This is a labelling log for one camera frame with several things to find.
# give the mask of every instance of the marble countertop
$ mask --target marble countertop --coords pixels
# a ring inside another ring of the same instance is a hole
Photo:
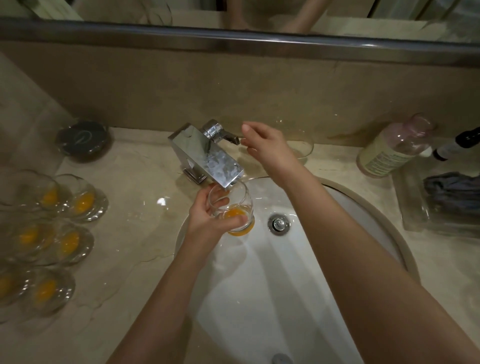
[[[0,362],[104,363],[173,259],[178,231],[199,187],[181,172],[170,133],[112,130],[115,142],[104,157],[88,164],[65,159],[58,170],[85,178],[110,202],[105,216],[85,225],[96,241],[88,258],[72,267],[73,299],[51,319],[2,325]],[[266,175],[243,147],[222,146],[247,176]],[[390,221],[411,251],[422,285],[480,346],[480,241],[405,231],[391,178],[361,174],[358,151],[315,145],[305,166],[361,196]],[[194,322],[186,323],[169,355],[172,362],[233,363]]]

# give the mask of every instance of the bottle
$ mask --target bottle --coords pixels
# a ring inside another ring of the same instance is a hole
[[[434,128],[435,124],[421,113],[404,123],[388,125],[360,151],[357,156],[358,168],[368,177],[387,176],[430,147],[425,137]]]
[[[460,133],[452,142],[436,148],[433,151],[433,157],[445,162],[455,154],[462,153],[466,149],[476,146],[478,143],[480,143],[480,126],[473,130]]]

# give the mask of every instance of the clear plastic tray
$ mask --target clear plastic tray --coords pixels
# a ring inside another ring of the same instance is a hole
[[[403,226],[408,231],[432,230],[438,233],[480,237],[480,216],[445,211],[425,191],[423,180],[447,172],[468,176],[480,173],[480,147],[454,156],[445,162],[433,157],[414,158],[392,173]]]

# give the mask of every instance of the chrome faucet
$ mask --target chrome faucet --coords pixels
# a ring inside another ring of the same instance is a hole
[[[227,188],[243,176],[243,167],[216,144],[225,139],[239,145],[240,139],[225,131],[216,120],[210,120],[201,130],[187,123],[168,139],[180,159],[183,172],[197,184],[210,177]]]

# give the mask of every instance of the faucet handle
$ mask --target faucet handle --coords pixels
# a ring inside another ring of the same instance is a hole
[[[237,137],[235,134],[227,132],[222,125],[215,119],[210,120],[207,124],[203,127],[203,132],[205,136],[217,143],[220,139],[225,139],[230,143],[235,145],[240,144],[240,138]]]

